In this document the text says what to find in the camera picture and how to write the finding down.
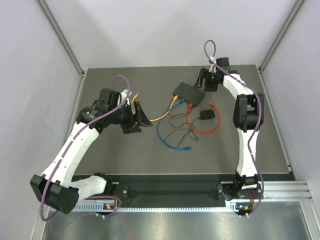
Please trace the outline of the black network switch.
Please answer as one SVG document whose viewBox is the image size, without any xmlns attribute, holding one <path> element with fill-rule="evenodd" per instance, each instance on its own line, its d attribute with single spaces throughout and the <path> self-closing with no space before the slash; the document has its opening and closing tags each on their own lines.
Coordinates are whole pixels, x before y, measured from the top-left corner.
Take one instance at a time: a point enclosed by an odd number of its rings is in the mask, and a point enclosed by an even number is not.
<svg viewBox="0 0 320 240">
<path fill-rule="evenodd" d="M 197 107 L 205 97 L 205 93 L 185 82 L 181 82 L 173 91 L 173 96 L 178 96 L 180 100 L 183 99 L 189 105 Z"/>
</svg>

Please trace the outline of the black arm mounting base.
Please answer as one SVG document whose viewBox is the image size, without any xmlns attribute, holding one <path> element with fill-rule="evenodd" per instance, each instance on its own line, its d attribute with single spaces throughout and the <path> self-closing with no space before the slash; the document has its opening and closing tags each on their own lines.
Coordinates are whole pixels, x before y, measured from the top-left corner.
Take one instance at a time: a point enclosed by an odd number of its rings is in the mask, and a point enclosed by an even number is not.
<svg viewBox="0 0 320 240">
<path fill-rule="evenodd" d="M 106 174 L 108 194 L 124 208 L 223 207 L 226 201 L 258 200 L 256 189 L 235 190 L 236 174 Z"/>
</svg>

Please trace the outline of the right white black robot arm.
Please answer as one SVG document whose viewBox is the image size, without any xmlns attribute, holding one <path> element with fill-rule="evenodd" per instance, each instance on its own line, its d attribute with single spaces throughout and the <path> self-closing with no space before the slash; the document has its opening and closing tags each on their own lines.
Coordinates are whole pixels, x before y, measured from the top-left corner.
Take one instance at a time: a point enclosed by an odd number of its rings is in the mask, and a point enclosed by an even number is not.
<svg viewBox="0 0 320 240">
<path fill-rule="evenodd" d="M 227 57 L 209 58 L 210 68 L 202 68 L 194 85 L 205 92 L 215 92 L 222 85 L 235 99 L 233 125 L 239 137 L 239 160 L 233 192 L 245 198 L 258 187 L 259 171 L 256 166 L 256 145 L 264 121 L 264 95 L 248 86 L 236 70 L 230 68 Z"/>
</svg>

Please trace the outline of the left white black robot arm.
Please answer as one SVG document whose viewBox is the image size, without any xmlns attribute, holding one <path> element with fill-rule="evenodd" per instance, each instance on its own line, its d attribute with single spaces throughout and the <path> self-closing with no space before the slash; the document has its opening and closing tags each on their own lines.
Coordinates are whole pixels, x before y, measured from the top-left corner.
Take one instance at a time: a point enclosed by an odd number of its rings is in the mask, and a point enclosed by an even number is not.
<svg viewBox="0 0 320 240">
<path fill-rule="evenodd" d="M 71 134 L 53 162 L 41 175 L 34 175 L 30 186 L 42 206 L 63 214 L 70 213 L 80 200 L 93 195 L 109 198 L 114 191 L 111 180 L 101 173 L 73 181 L 74 173 L 91 144 L 109 125 L 119 125 L 124 134 L 152 127 L 140 103 L 130 103 L 129 90 L 103 88 L 91 107 L 83 108 Z"/>
</svg>

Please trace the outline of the black power adapter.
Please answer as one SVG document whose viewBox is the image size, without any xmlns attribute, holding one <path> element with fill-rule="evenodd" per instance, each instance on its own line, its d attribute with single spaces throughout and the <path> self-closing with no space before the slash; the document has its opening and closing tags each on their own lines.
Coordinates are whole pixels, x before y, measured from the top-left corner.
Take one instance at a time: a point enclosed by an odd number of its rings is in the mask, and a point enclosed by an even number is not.
<svg viewBox="0 0 320 240">
<path fill-rule="evenodd" d="M 200 111 L 199 117 L 202 121 L 204 120 L 212 120 L 215 118 L 215 112 L 213 109 L 207 109 Z"/>
</svg>

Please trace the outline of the aluminium frame rail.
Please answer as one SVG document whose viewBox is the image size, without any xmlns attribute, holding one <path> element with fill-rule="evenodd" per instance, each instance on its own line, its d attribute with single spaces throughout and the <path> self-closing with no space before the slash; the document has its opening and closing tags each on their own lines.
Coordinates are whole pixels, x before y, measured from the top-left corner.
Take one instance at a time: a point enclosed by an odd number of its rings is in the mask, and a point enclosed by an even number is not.
<svg viewBox="0 0 320 240">
<path fill-rule="evenodd" d="M 305 181 L 265 181 L 263 202 L 310 202 L 312 195 Z"/>
</svg>

